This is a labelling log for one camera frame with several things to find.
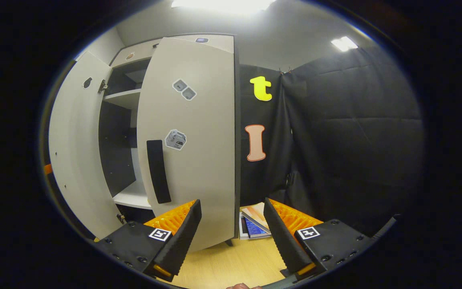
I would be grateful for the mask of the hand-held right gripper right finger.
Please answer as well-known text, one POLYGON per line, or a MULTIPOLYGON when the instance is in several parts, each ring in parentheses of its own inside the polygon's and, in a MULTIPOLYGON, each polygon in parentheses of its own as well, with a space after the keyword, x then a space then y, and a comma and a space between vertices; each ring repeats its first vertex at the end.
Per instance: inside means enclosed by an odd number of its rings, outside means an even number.
POLYGON ((323 222, 273 199, 265 199, 263 214, 286 271, 297 280, 337 269, 373 243, 345 222, 323 222))

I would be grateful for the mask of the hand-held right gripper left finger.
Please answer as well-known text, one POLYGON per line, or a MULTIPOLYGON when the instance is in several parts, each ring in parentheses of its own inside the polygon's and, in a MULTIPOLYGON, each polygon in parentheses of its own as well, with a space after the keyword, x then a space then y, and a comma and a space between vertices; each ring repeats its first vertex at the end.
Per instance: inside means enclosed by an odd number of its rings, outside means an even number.
POLYGON ((146 223, 127 222, 95 242, 95 247, 141 274, 164 281, 178 275, 202 218, 199 199, 146 223))

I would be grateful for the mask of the grey shoe cabinet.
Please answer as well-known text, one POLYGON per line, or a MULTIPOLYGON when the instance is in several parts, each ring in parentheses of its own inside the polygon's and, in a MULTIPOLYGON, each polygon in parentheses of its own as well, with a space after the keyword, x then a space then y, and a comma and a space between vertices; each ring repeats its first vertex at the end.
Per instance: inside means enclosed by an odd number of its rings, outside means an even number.
MULTIPOLYGON (((236 152, 238 153, 236 160, 240 168, 239 62, 236 55, 236 37, 229 34, 186 34, 163 38, 195 40, 198 43, 208 43, 212 47, 233 51, 236 85, 236 152)), ((110 76, 101 82, 99 90, 103 95, 99 116, 101 165, 114 203, 128 221, 142 221, 145 212, 153 212, 140 170, 136 121, 142 83, 154 48, 161 39, 151 39, 121 48, 111 60, 110 76)), ((236 169, 237 218, 234 238, 238 236, 239 168, 236 169)), ((225 243, 231 245, 232 239, 225 243)))

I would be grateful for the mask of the blue book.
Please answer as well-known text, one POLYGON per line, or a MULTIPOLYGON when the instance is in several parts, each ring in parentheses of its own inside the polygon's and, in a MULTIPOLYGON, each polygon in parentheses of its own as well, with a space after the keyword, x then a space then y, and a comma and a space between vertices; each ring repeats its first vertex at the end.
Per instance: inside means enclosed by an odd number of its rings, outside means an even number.
POLYGON ((242 216, 240 214, 239 219, 239 239, 240 240, 249 240, 255 238, 267 238, 271 234, 261 229, 259 226, 255 225, 253 222, 242 216))

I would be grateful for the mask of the white book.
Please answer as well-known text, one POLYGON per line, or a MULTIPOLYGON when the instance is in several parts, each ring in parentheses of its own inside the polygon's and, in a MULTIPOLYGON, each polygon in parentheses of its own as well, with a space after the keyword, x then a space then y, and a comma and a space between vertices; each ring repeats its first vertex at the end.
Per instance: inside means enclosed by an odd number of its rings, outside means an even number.
POLYGON ((255 205, 241 207, 240 211, 242 212, 242 216, 244 216, 247 220, 254 223, 264 232, 270 234, 271 231, 264 216, 264 205, 264 202, 260 202, 255 205))

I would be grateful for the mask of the black backdrop cloth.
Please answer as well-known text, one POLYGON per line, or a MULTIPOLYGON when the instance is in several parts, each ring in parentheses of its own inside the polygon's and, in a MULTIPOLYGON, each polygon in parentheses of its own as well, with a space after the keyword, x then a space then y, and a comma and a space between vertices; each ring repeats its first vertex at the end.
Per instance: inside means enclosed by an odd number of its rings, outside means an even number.
POLYGON ((373 236, 403 214, 423 166, 415 92, 379 47, 281 73, 239 66, 240 205, 274 199, 373 236))

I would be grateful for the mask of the ceiling light panel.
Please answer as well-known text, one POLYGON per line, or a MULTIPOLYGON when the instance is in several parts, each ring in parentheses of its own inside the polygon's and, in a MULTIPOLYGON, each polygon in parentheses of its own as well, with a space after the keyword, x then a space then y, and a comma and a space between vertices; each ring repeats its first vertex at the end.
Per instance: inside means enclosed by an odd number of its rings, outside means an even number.
POLYGON ((354 43, 347 36, 344 36, 344 37, 341 37, 341 38, 338 38, 338 39, 333 39, 331 41, 331 44, 334 47, 336 47, 337 49, 339 49, 339 51, 341 51, 341 52, 346 52, 346 51, 350 51, 350 50, 358 48, 358 45, 356 43, 354 43))
POLYGON ((226 12, 234 14, 253 14, 265 11, 276 0, 173 0, 172 8, 190 8, 226 12))

